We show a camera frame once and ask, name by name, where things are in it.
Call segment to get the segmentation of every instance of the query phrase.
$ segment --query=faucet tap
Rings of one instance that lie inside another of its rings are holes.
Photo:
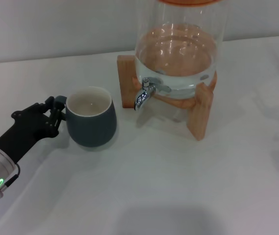
[[[172,90],[168,86],[161,84],[161,81],[154,77],[145,77],[142,80],[142,90],[140,90],[135,98],[134,110],[139,110],[147,101],[159,91],[170,93]]]

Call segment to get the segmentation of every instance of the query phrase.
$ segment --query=robotic hand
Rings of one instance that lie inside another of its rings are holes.
[[[41,139],[54,138],[59,132],[61,120],[65,120],[62,110],[65,105],[55,102],[49,97],[44,104],[34,104],[12,114],[14,125],[0,137],[0,198],[3,192],[19,176],[20,167],[17,162]],[[44,115],[51,110],[49,117]],[[18,173],[11,179],[3,182],[14,171]]]

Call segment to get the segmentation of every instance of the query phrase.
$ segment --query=dark gray mug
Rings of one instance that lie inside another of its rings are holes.
[[[66,124],[72,139],[85,147],[107,143],[116,131],[117,120],[110,93],[100,87],[88,87],[55,101],[66,105]]]

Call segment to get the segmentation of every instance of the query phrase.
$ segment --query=white table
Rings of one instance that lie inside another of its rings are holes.
[[[0,235],[279,235],[279,37],[225,42],[206,138],[151,100],[121,107],[120,52],[0,64],[0,135],[50,95],[108,89],[118,131],[84,149],[65,125],[22,158]]]

